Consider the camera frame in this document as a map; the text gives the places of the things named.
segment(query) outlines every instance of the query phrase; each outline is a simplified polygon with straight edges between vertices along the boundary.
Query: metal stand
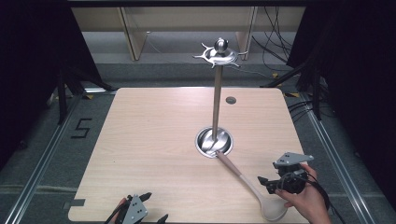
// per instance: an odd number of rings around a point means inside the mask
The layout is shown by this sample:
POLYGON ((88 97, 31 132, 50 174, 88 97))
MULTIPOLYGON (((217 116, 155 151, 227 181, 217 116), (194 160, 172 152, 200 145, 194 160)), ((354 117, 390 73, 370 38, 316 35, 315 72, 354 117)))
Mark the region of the metal stand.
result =
POLYGON ((202 44, 206 50, 201 56, 194 56, 194 58, 203 58, 207 62, 212 63, 212 68, 215 68, 215 92, 213 99, 213 119, 212 127, 201 130, 195 141, 197 149, 209 158, 216 157, 216 151, 221 151, 227 154, 233 147, 233 139, 231 135, 224 129, 219 128, 219 107, 220 107, 220 96, 221 96, 221 80, 223 66, 227 64, 233 64, 238 66, 235 61, 238 59, 238 55, 246 54, 237 53, 232 49, 228 49, 228 41, 222 38, 215 43, 213 48, 209 48, 202 44))

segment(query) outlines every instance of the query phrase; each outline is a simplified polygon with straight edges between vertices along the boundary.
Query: electrical cable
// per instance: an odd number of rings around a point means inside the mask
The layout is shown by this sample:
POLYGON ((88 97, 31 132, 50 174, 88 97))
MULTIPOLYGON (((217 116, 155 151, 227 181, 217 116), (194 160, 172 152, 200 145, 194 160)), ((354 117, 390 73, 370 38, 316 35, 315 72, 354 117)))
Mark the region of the electrical cable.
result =
POLYGON ((301 105, 298 105, 298 106, 296 106, 296 107, 294 107, 294 108, 291 108, 290 110, 289 110, 289 112, 291 113, 291 112, 293 112, 294 110, 296 110, 296 109, 299 109, 299 108, 301 108, 301 107, 303 107, 303 106, 306 106, 306 105, 309 105, 309 104, 312 104, 313 102, 307 102, 307 103, 305 103, 305 104, 301 104, 301 105))
POLYGON ((279 48, 283 48, 282 46, 278 45, 277 43, 275 43, 275 42, 271 39, 272 32, 271 32, 270 36, 268 36, 268 34, 267 34, 266 32, 264 32, 264 35, 265 35, 265 37, 267 37, 267 43, 268 43, 268 40, 269 40, 269 42, 271 42, 273 45, 275 45, 275 46, 277 46, 277 47, 279 47, 279 48))
POLYGON ((286 59, 289 59, 289 53, 288 53, 288 51, 286 50, 286 46, 285 46, 285 44, 284 44, 284 41, 285 41, 287 44, 289 44, 290 46, 291 46, 291 44, 290 44, 289 42, 287 42, 287 41, 282 37, 282 35, 280 34, 279 19, 278 19, 279 7, 275 7, 275 10, 276 10, 276 20, 275 20, 275 22, 272 21, 272 19, 271 19, 269 13, 268 13, 266 7, 264 7, 264 10, 265 10, 265 13, 266 13, 266 15, 267 15, 268 20, 269 20, 270 23, 271 23, 272 28, 273 28, 270 37, 272 36, 272 33, 275 33, 275 34, 277 35, 277 37, 278 37, 278 39, 279 39, 279 41, 280 41, 280 44, 281 44, 281 48, 282 48, 282 50, 283 50, 283 52, 284 52, 284 54, 285 54, 285 57, 286 57, 286 59))
POLYGON ((264 64, 264 66, 266 68, 268 68, 268 69, 270 69, 272 71, 277 71, 277 72, 289 72, 290 71, 290 69, 288 69, 288 70, 286 70, 286 69, 277 69, 277 68, 272 68, 272 67, 268 66, 268 64, 266 64, 265 60, 264 60, 264 52, 265 52, 265 50, 262 51, 262 63, 264 64))
POLYGON ((296 108, 299 108, 299 107, 304 106, 304 105, 312 104, 312 102, 314 102, 314 101, 312 101, 312 100, 309 100, 309 101, 301 101, 301 102, 296 103, 296 104, 294 104, 294 105, 289 105, 289 106, 288 106, 288 110, 289 110, 289 112, 292 112, 292 111, 295 110, 296 108))
POLYGON ((300 118, 302 118, 303 116, 305 116, 309 111, 313 110, 313 108, 309 108, 309 109, 305 109, 300 111, 299 113, 295 114, 294 116, 291 117, 291 119, 293 119, 293 123, 297 122, 300 118))
MULTIPOLYGON (((161 52, 160 50, 158 50, 152 43, 151 43, 151 41, 149 40, 149 38, 146 38, 146 41, 148 42, 148 44, 155 50, 155 51, 157 51, 158 53, 160 53, 161 55, 163 55, 163 52, 161 52)), ((168 62, 168 63, 188 63, 188 62, 173 62, 173 61, 169 61, 169 60, 165 60, 166 62, 168 62)))
POLYGON ((259 41, 256 40, 256 38, 254 36, 251 37, 262 49, 266 50, 267 52, 269 52, 270 54, 272 54, 274 57, 278 58, 280 61, 282 61, 283 63, 287 63, 288 61, 286 61, 285 59, 283 59, 282 57, 280 57, 279 55, 277 55, 275 52, 271 51, 270 49, 268 49, 267 47, 265 47, 263 44, 261 44, 259 41))
POLYGON ((269 79, 276 79, 275 77, 268 77, 268 76, 266 76, 265 74, 260 73, 260 72, 247 71, 247 70, 243 70, 243 69, 236 68, 236 67, 234 67, 234 66, 229 66, 229 65, 224 65, 224 67, 226 67, 226 68, 232 68, 232 69, 234 69, 234 70, 236 70, 236 71, 240 71, 240 72, 244 72, 244 73, 258 74, 258 75, 260 75, 260 76, 262 76, 262 77, 269 78, 269 79))
POLYGON ((108 224, 111 219, 121 210, 121 208, 126 204, 125 203, 121 203, 119 206, 117 206, 116 209, 114 209, 113 213, 111 213, 110 217, 108 217, 108 219, 105 221, 105 224, 108 224))

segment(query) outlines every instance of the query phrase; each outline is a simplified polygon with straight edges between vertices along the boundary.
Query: metal pole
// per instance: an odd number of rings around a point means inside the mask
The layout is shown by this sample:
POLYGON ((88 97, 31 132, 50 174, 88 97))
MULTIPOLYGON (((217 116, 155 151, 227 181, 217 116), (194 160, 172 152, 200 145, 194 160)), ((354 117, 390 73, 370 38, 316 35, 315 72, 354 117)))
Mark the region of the metal pole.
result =
POLYGON ((221 96, 221 79, 222 79, 222 65, 216 65, 215 74, 215 97, 213 100, 213 125, 212 125, 212 139, 213 142, 218 140, 218 127, 219 127, 219 108, 221 96))

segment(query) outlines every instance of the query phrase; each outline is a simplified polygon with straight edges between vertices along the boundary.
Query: black cable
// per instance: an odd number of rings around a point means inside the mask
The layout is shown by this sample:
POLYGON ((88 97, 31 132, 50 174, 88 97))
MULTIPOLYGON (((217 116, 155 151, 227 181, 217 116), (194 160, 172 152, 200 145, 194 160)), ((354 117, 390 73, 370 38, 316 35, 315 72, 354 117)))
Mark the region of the black cable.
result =
POLYGON ((288 60, 288 59, 289 59, 289 53, 287 52, 287 48, 286 48, 285 44, 283 43, 284 41, 285 41, 285 42, 287 42, 287 41, 282 37, 282 35, 280 34, 280 31, 279 31, 279 19, 278 19, 279 7, 276 7, 276 20, 275 20, 275 22, 273 22, 273 21, 271 20, 271 17, 270 17, 270 15, 269 15, 269 13, 268 13, 266 7, 264 7, 264 10, 265 10, 265 13, 266 13, 266 15, 267 15, 267 17, 268 17, 268 20, 269 20, 270 23, 271 23, 272 28, 273 28, 272 31, 271 31, 270 37, 268 38, 268 40, 270 40, 272 43, 274 43, 274 42, 271 40, 271 36, 272 36, 272 33, 275 33, 275 34, 277 35, 277 37, 279 38, 279 41, 280 41, 280 43, 281 43, 281 46, 280 46, 280 47, 282 48, 283 53, 285 54, 285 57, 286 57, 286 59, 288 60))
POLYGON ((113 218, 120 210, 121 208, 125 205, 125 203, 120 204, 117 206, 116 209, 114 209, 113 213, 108 217, 108 219, 105 221, 105 224, 109 223, 111 221, 111 218, 113 218))
POLYGON ((330 207, 332 208, 332 210, 334 211, 335 215, 338 216, 338 218, 340 218, 340 221, 345 224, 346 222, 344 221, 343 217, 341 216, 341 214, 338 212, 338 210, 334 207, 334 205, 332 204, 332 202, 330 202, 330 207))
POLYGON ((312 185, 319 193, 320 195, 323 197, 324 203, 326 205, 326 208, 329 210, 331 203, 330 203, 330 199, 329 199, 329 195, 327 194, 326 190, 324 190, 324 188, 318 183, 318 181, 314 178, 314 181, 310 181, 308 179, 304 179, 304 178, 300 178, 299 176, 295 176, 295 178, 304 180, 306 183, 312 185))
POLYGON ((294 105, 289 105, 289 106, 288 106, 288 110, 289 110, 289 112, 292 112, 292 111, 294 111, 295 109, 300 108, 300 107, 302 107, 302 106, 304 106, 304 105, 312 104, 312 102, 314 102, 314 101, 312 101, 312 100, 309 100, 309 101, 301 101, 301 102, 296 103, 296 104, 294 104, 294 105))
POLYGON ((290 70, 286 70, 286 69, 277 69, 277 68, 272 68, 270 66, 268 66, 268 64, 265 63, 264 61, 264 52, 262 53, 262 63, 264 64, 264 66, 270 70, 273 71, 277 71, 277 72, 289 72, 290 70))
POLYGON ((277 43, 275 43, 272 39, 271 39, 271 36, 268 36, 268 34, 267 33, 265 33, 264 32, 264 34, 265 34, 265 37, 267 37, 267 40, 269 40, 269 42, 271 42, 273 45, 275 45, 275 46, 277 46, 277 47, 279 47, 279 48, 283 48, 282 46, 280 46, 280 45, 278 45, 277 43))
POLYGON ((297 122, 300 118, 302 118, 303 116, 305 116, 309 111, 313 110, 313 108, 310 109, 306 109, 303 111, 300 111, 299 113, 295 114, 294 116, 291 117, 291 119, 293 119, 293 123, 297 122))
POLYGON ((274 53, 273 51, 271 51, 270 49, 268 49, 267 47, 265 47, 264 45, 262 45, 259 41, 256 40, 256 38, 254 36, 251 37, 262 49, 268 51, 270 54, 272 54, 274 57, 278 58, 280 61, 282 61, 283 63, 287 63, 288 61, 284 60, 282 57, 280 57, 279 55, 277 55, 276 53, 274 53))

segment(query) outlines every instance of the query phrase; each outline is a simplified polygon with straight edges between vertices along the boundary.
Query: gray floor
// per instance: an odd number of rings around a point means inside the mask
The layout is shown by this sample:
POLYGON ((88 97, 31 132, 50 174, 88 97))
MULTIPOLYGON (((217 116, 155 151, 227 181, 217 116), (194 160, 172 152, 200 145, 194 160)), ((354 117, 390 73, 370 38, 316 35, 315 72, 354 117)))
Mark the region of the gray floor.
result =
MULTIPOLYGON (((201 43, 211 46, 219 37, 230 40, 230 48, 238 50, 232 33, 150 33, 144 52, 138 62, 132 62, 124 36, 121 33, 86 33, 98 70, 107 84, 115 87, 174 87, 174 86, 213 86, 214 70, 192 55, 200 55, 204 48, 201 43)), ((265 36, 258 33, 255 37, 265 43, 265 36)), ((293 33, 284 34, 292 42, 293 33)), ((270 46, 282 57, 282 51, 270 46)), ((280 60, 269 54, 262 55, 262 50, 252 43, 249 59, 239 60, 241 67, 224 69, 223 86, 259 87, 273 80, 273 74, 284 74, 288 70, 280 60)), ((295 93, 298 76, 283 83, 279 88, 283 92, 295 93)), ((72 223, 67 218, 68 205, 74 199, 79 182, 88 164, 96 139, 111 106, 114 94, 97 93, 91 99, 70 96, 69 105, 77 105, 64 126, 64 134, 50 157, 48 169, 39 179, 34 196, 24 211, 21 223, 72 223), (81 119, 85 131, 76 130, 81 119)), ((302 101, 300 97, 285 97, 288 105, 302 101)), ((318 171, 318 181, 329 193, 330 199, 346 223, 362 222, 353 202, 343 187, 326 148, 323 146, 313 123, 300 108, 290 113, 305 154, 315 156, 309 164, 318 171)), ((332 109, 321 104, 322 124, 332 139, 347 173, 362 196, 368 211, 375 218, 375 223, 396 223, 396 213, 389 206, 386 198, 370 177, 361 160, 355 156, 353 145, 343 130, 332 109)), ((28 182, 41 155, 46 150, 52 135, 57 129, 59 108, 55 100, 48 110, 42 113, 40 120, 26 138, 28 148, 16 151, 7 166, 0 173, 0 220, 7 217, 8 211, 19 198, 23 186, 28 182)), ((330 211, 332 222, 341 223, 330 211)))

